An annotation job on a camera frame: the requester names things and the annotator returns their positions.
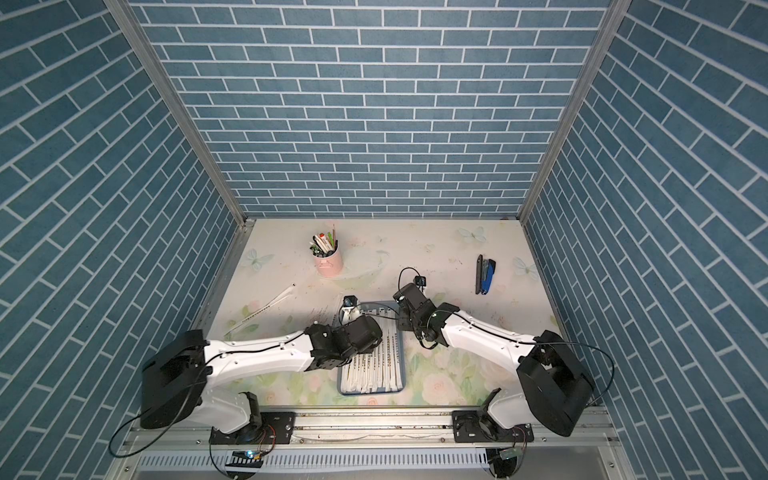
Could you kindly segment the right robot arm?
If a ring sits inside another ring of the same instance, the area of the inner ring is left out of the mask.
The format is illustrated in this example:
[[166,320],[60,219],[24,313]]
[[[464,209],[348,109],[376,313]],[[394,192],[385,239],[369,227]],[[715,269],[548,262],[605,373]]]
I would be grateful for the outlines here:
[[595,382],[559,334],[545,330],[532,336],[504,330],[455,305],[435,305],[413,283],[400,288],[393,299],[407,331],[468,351],[517,375],[520,392],[498,388],[477,413],[478,427],[487,438],[501,441],[514,427],[529,422],[562,437],[572,434]]

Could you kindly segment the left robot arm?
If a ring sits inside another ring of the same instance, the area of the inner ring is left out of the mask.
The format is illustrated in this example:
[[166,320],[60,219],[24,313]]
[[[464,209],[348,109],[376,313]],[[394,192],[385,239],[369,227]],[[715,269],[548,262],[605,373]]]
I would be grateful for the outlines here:
[[231,343],[189,330],[143,365],[140,426],[160,429],[189,418],[224,434],[237,432],[260,421],[257,398],[225,386],[263,374],[333,370],[372,352],[382,338],[368,315],[338,327],[313,324],[285,336]]

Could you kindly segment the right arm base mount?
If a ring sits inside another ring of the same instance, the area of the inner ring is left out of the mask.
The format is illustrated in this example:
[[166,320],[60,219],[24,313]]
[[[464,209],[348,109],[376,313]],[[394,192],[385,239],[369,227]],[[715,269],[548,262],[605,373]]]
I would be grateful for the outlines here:
[[498,425],[487,413],[480,410],[454,410],[451,413],[452,430],[456,443],[529,443],[534,441],[530,424],[518,424],[511,428]]

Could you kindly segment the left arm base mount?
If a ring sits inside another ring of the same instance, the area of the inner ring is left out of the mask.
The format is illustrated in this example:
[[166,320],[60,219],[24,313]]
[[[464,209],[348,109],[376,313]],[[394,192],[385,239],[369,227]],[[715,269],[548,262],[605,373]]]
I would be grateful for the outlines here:
[[267,411],[261,420],[248,424],[234,433],[225,434],[213,429],[209,443],[212,445],[256,445],[266,447],[289,444],[296,420],[294,411]]

